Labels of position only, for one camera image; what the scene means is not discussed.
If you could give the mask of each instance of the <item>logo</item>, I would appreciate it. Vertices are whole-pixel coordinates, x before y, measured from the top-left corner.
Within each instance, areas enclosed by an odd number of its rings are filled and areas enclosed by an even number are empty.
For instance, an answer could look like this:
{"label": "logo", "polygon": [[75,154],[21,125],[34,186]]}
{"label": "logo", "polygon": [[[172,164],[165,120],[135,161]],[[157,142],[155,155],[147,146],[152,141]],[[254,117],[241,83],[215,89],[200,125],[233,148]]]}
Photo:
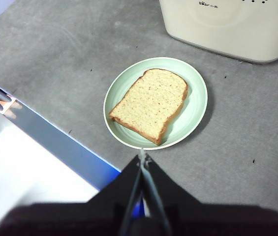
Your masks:
{"label": "logo", "polygon": [[210,6],[210,7],[213,7],[213,8],[218,8],[217,5],[207,4],[207,3],[205,3],[204,1],[199,1],[199,4],[200,4],[200,5],[203,5],[203,6]]}

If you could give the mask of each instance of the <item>plate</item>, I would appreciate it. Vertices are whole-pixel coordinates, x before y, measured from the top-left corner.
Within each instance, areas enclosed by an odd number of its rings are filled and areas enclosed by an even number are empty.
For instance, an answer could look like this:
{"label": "plate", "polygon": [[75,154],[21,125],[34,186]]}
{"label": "plate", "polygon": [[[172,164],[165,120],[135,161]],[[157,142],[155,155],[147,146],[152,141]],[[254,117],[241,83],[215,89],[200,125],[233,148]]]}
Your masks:
{"label": "plate", "polygon": [[[162,144],[157,146],[136,132],[109,119],[108,114],[124,97],[131,85],[151,68],[172,71],[188,84],[188,94],[179,115],[167,127]],[[121,143],[136,149],[155,150],[174,145],[186,138],[200,123],[208,102],[207,87],[199,72],[188,63],[174,58],[150,58],[128,67],[109,87],[104,100],[104,119],[110,133]]]}

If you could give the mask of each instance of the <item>white appliance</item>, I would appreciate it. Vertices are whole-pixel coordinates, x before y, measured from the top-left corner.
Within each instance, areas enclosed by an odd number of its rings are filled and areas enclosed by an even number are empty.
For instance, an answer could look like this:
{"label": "white appliance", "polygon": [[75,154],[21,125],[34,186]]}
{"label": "white appliance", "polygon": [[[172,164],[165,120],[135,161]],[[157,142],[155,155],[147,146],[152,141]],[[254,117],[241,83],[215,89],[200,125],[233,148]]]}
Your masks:
{"label": "white appliance", "polygon": [[174,38],[226,56],[278,59],[278,0],[159,0]]}

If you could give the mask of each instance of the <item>gray countertop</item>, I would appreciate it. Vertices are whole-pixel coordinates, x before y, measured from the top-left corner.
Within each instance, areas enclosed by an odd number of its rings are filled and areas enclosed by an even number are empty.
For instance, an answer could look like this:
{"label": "gray countertop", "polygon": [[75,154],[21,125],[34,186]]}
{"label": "gray countertop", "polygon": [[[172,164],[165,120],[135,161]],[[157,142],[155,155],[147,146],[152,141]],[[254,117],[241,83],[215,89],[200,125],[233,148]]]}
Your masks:
{"label": "gray countertop", "polygon": [[200,201],[278,210],[278,61],[179,42],[156,0],[16,0],[0,16],[0,86],[120,169],[138,151],[109,133],[103,100],[124,69],[152,57],[193,65],[209,100],[192,134],[150,155]]}

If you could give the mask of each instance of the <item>slice of bread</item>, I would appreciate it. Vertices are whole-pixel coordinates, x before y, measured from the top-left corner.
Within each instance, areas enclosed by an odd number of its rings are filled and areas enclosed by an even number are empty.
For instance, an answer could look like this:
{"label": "slice of bread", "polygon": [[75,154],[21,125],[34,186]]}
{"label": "slice of bread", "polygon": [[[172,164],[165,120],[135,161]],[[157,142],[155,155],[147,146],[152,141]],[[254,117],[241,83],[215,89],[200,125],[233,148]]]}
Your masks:
{"label": "slice of bread", "polygon": [[111,110],[109,118],[160,145],[168,124],[183,107],[187,93],[187,83],[177,74],[149,69]]}

